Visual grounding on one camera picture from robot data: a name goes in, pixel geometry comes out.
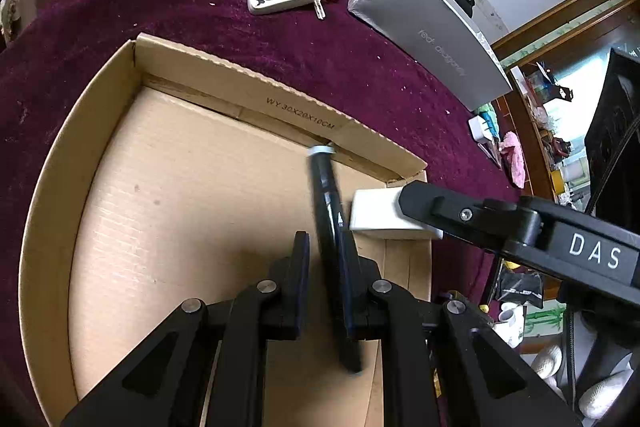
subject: pink cloth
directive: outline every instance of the pink cloth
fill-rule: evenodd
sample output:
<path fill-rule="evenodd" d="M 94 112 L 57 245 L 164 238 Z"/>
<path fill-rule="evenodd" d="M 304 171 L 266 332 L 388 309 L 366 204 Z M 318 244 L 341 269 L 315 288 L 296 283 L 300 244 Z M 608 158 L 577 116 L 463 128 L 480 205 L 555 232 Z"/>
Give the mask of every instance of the pink cloth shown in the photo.
<path fill-rule="evenodd" d="M 500 143 L 500 153 L 507 156 L 507 163 L 511 171 L 511 180 L 516 187 L 524 188 L 524 156 L 518 136 L 509 131 Z"/>

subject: cardboard box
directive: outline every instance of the cardboard box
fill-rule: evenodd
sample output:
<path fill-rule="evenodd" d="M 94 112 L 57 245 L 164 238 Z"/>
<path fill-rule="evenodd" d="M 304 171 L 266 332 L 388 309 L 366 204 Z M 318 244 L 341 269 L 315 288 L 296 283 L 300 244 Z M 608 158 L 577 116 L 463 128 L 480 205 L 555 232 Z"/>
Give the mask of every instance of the cardboard box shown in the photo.
<path fill-rule="evenodd" d="M 510 92 L 489 42 L 454 0 L 349 0 L 348 9 L 475 110 Z"/>
<path fill-rule="evenodd" d="M 424 179 L 420 158 L 226 60 L 146 35 L 111 57 L 52 146 L 24 231 L 20 328 L 50 425 L 177 303 L 262 279 L 296 230 L 312 238 L 307 322 L 300 341 L 268 350 L 264 424 L 382 425 L 378 343 L 348 375 L 330 333 L 306 163 L 308 146 L 328 142 L 347 204 L 357 188 Z M 430 297 L 429 241 L 356 243 Z"/>

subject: velvet cloth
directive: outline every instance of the velvet cloth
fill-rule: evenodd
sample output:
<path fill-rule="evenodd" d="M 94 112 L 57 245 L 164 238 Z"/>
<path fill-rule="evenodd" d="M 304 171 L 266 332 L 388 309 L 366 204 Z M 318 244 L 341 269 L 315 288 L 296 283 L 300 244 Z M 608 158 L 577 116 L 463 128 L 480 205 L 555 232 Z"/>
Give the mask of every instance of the velvet cloth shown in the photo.
<path fill-rule="evenodd" d="M 517 191 L 478 149 L 463 105 L 347 0 L 252 16 L 246 0 L 54 0 L 0 54 L 0 349 L 30 389 L 18 328 L 22 231 L 38 174 L 72 105 L 127 39 L 146 32 L 259 71 L 360 120 L 428 162 L 428 179 L 478 198 Z M 478 299 L 490 255 L 433 244 L 434 291 Z"/>

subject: black pouch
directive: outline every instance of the black pouch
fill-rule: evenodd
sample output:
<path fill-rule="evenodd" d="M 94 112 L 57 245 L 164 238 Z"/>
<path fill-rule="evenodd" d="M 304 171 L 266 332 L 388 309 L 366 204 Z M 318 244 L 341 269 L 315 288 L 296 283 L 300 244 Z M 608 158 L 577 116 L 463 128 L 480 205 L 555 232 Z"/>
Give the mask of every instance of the black pouch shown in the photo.
<path fill-rule="evenodd" d="M 538 272 L 514 273 L 505 268 L 500 276 L 498 301 L 531 304 L 542 309 L 542 277 Z"/>

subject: gray gift box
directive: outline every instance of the gray gift box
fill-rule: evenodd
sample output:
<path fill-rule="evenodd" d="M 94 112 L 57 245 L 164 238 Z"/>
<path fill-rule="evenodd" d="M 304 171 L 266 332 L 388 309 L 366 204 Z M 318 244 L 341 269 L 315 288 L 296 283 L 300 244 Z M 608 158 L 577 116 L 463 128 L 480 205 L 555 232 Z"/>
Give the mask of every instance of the gray gift box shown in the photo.
<path fill-rule="evenodd" d="M 489 42 L 454 0 L 349 0 L 348 9 L 433 73 L 468 110 L 511 90 Z"/>

